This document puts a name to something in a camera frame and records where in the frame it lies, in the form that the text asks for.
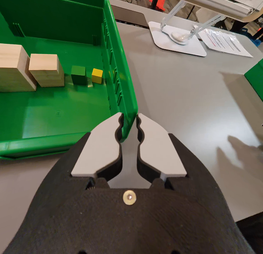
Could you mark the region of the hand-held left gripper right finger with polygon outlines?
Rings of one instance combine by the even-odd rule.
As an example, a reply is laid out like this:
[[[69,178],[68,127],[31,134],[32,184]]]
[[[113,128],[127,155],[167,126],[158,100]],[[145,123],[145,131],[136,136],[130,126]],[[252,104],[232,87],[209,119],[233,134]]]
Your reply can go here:
[[[136,116],[139,141],[137,171],[147,181],[160,178],[185,177],[187,172],[169,133],[142,113]]]

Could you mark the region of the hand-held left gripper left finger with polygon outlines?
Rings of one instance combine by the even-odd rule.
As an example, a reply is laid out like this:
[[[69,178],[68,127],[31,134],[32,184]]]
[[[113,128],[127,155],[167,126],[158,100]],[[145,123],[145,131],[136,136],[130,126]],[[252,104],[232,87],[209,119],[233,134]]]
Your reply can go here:
[[[71,175],[73,177],[103,177],[111,180],[122,169],[122,127],[124,114],[118,112],[98,124],[90,133]]]

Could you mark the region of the green plastic bin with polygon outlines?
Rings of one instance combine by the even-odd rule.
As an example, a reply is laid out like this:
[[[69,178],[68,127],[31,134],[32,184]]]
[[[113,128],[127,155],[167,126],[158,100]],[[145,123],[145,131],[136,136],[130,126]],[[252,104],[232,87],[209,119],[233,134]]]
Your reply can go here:
[[[248,70],[244,76],[263,101],[263,59]]]
[[[57,54],[64,87],[1,92],[1,160],[67,151],[110,116],[124,114],[122,139],[138,111],[136,95],[109,0],[1,0],[1,43],[31,54]],[[74,85],[73,65],[87,85]],[[93,68],[103,83],[92,82]]]

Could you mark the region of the yellow cube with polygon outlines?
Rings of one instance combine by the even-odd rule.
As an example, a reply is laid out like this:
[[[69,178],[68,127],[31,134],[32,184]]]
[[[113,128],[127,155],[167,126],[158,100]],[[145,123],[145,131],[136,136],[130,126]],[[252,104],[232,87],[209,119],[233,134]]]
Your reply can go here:
[[[92,82],[96,84],[103,83],[103,70],[93,68],[92,70]]]

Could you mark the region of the green cube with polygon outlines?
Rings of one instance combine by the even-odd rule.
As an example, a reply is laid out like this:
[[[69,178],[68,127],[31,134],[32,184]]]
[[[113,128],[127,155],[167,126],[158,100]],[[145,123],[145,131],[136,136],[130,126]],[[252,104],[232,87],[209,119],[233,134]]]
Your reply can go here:
[[[74,85],[87,85],[86,68],[84,66],[73,65],[71,68],[71,79]]]

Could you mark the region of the medium wooden cube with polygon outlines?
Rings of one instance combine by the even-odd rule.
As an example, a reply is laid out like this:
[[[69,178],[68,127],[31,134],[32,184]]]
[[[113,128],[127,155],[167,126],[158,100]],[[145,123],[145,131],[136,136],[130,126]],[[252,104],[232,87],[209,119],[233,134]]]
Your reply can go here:
[[[57,54],[31,54],[28,69],[41,87],[64,87],[64,70]]]

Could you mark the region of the large wooden cube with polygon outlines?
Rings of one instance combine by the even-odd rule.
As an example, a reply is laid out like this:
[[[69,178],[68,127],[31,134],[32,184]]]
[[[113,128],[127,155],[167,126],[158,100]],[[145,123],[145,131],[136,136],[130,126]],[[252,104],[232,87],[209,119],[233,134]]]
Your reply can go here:
[[[29,71],[30,57],[22,45],[0,44],[0,92],[36,91]]]

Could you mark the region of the grey desk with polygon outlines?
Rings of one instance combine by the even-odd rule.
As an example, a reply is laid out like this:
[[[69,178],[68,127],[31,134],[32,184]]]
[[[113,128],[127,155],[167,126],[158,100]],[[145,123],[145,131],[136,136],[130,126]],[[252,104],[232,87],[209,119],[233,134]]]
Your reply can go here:
[[[148,29],[117,22],[139,106],[177,137],[210,171],[235,221],[262,212],[262,102],[244,77],[262,53],[240,37],[253,58],[207,51],[205,58],[157,48]],[[136,169],[136,122],[123,143],[114,190],[149,188]],[[31,200],[62,155],[1,161],[1,253]]]

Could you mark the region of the dark desk cover strip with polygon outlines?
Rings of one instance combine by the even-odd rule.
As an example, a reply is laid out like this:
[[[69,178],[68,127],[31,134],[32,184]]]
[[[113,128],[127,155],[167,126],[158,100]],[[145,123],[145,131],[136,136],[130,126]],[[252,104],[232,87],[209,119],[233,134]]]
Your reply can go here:
[[[111,5],[111,8],[116,22],[149,29],[148,23],[143,13],[114,5]]]

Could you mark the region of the person's black sweater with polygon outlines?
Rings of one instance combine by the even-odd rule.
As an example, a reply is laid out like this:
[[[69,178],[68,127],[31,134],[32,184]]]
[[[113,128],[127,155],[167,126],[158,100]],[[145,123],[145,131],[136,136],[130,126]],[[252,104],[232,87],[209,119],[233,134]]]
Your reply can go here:
[[[244,238],[257,254],[263,253],[263,212],[236,222]]]

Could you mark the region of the printed paper sheet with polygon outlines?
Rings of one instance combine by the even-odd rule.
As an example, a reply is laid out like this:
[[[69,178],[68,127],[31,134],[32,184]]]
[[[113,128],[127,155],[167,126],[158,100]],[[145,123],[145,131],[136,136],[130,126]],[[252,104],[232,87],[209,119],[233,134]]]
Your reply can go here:
[[[242,44],[238,41],[235,35],[227,34],[221,31],[212,29],[204,29],[198,33],[206,47],[212,51],[239,55],[245,57],[253,57]]]

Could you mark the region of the orange traffic cone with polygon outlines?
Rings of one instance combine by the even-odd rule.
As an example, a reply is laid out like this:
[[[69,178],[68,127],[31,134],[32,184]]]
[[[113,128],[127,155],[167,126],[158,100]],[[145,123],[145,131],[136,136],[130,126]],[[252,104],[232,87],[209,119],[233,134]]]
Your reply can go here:
[[[164,3],[165,0],[152,0],[151,9],[164,12],[165,11]]]

